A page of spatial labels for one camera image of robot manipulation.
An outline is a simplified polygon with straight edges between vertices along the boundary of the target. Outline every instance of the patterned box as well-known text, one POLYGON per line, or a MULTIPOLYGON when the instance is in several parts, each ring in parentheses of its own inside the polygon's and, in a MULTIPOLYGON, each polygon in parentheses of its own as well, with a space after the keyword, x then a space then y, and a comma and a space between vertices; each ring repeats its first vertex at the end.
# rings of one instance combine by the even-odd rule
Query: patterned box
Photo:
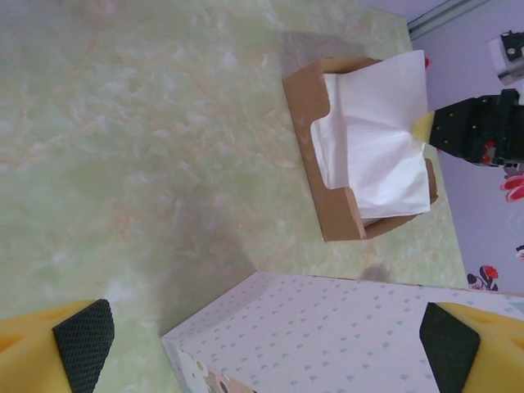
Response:
POLYGON ((255 273, 162 341, 184 392, 438 393, 418 329, 444 301, 524 319, 520 297, 255 273))

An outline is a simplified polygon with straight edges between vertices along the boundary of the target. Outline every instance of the tissue box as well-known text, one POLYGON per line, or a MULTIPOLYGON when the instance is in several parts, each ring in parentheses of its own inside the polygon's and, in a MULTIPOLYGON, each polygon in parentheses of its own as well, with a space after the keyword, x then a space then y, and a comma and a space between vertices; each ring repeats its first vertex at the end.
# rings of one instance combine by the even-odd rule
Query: tissue box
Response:
POLYGON ((524 319, 522 298, 489 292, 254 273, 162 343, 184 392, 438 393, 428 302, 524 319))
MULTIPOLYGON (((350 188, 328 189, 324 185, 311 141, 311 124, 330 111, 323 74, 349 73, 377 62, 379 61, 368 57, 329 57, 310 63, 283 80, 296 139, 326 242, 369 239, 389 232, 415 217, 389 217, 365 225, 350 188)), ((429 160, 426 160, 426 165, 430 199, 433 203, 437 198, 436 179, 429 160)))

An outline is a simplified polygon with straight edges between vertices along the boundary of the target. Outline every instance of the green marble surface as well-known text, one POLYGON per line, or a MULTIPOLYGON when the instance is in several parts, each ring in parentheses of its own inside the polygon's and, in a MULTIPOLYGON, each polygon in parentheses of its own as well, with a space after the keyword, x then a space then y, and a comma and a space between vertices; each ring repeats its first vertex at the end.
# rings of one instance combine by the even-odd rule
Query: green marble surface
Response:
POLYGON ((410 49, 349 0, 0 2, 0 316, 107 298, 99 392, 176 391, 159 334, 252 272, 465 287, 449 205, 324 243, 282 90, 410 49))

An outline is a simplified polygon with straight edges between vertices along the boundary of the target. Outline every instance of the tissue paper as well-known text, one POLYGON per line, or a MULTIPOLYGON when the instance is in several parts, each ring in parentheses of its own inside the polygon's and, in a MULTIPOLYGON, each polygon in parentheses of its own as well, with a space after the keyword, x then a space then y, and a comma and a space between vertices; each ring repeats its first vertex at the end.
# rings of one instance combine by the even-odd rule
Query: tissue paper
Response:
POLYGON ((411 135, 428 112, 423 51, 324 79, 331 110, 311 138, 326 187, 350 187, 362 219, 429 211, 424 143, 411 135))

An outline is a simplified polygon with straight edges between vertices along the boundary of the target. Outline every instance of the brown cardboard box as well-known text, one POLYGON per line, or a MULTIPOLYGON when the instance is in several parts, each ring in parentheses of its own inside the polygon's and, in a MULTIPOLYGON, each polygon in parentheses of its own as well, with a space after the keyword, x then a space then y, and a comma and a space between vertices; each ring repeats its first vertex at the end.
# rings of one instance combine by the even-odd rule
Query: brown cardboard box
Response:
MULTIPOLYGON (((311 141, 311 124, 330 111, 323 74, 345 74, 378 63, 369 57, 329 57, 309 63, 283 80, 318 222, 326 242, 369 239, 407 223, 416 215, 379 219, 364 227, 355 195, 348 187, 330 190, 323 183, 311 141)), ((433 166, 426 160, 431 203, 437 196, 433 166)))

